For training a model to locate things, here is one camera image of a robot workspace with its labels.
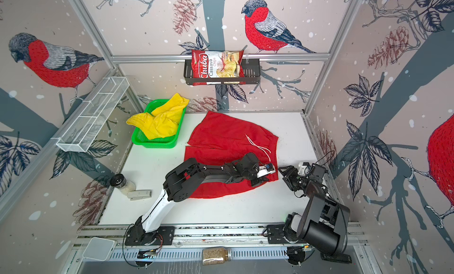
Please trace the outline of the red shorts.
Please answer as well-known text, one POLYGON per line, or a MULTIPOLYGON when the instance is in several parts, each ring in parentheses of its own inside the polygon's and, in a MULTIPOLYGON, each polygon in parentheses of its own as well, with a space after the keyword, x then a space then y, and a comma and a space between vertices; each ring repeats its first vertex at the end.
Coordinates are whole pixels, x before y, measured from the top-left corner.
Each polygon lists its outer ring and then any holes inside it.
POLYGON ((192 132, 184 158, 222 166, 254 153, 261 163, 277 166, 278 139, 257 124, 209 112, 192 132))

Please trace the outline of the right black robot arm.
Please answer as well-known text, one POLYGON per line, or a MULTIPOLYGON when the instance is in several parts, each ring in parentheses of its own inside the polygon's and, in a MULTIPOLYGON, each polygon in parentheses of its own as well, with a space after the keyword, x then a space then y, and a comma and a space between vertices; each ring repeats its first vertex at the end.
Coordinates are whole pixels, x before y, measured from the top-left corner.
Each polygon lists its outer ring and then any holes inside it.
POLYGON ((344 253, 348 242, 350 210, 331 198, 323 177, 327 170, 312 164, 302 173, 294 166, 278 168, 283 180, 293 192, 302 191, 309 199, 302 215, 287 216, 284 238, 290 243, 305 242, 329 256, 344 253))

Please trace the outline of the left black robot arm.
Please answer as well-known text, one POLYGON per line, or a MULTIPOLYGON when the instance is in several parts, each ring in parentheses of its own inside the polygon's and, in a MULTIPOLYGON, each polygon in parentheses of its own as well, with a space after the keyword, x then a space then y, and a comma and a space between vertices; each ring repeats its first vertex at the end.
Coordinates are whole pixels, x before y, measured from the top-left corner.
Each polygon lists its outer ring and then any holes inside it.
POLYGON ((240 160, 222 166, 204 165, 195 158, 190 158, 166 175, 158 199, 144 215, 129 226, 125 232, 124 244, 164 245, 164 236, 158 231, 162 221, 174 205, 190 198, 202 185, 238 185, 248 182, 252 188, 256 188, 268 182, 268 176, 274 173, 274 165, 263 164, 254 153, 247 153, 240 160))

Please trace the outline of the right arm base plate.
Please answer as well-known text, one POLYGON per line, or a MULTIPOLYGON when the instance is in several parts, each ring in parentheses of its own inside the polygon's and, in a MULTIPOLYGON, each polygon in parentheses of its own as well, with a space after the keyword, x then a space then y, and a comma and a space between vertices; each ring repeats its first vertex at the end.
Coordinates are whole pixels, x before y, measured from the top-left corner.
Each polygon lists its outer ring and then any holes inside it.
POLYGON ((263 235, 267 238, 268 244, 307 244, 299 239, 297 233, 285 224, 268 225, 263 235))

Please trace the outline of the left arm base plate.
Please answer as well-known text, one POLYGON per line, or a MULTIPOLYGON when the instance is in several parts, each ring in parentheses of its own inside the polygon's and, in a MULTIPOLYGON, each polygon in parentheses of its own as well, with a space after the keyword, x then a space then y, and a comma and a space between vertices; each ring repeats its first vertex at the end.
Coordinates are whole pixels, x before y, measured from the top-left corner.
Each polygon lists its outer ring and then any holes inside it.
POLYGON ((170 246, 176 228, 174 226, 159 227, 156 231, 146 233, 141 225, 133 225, 125 235, 126 246, 170 246))

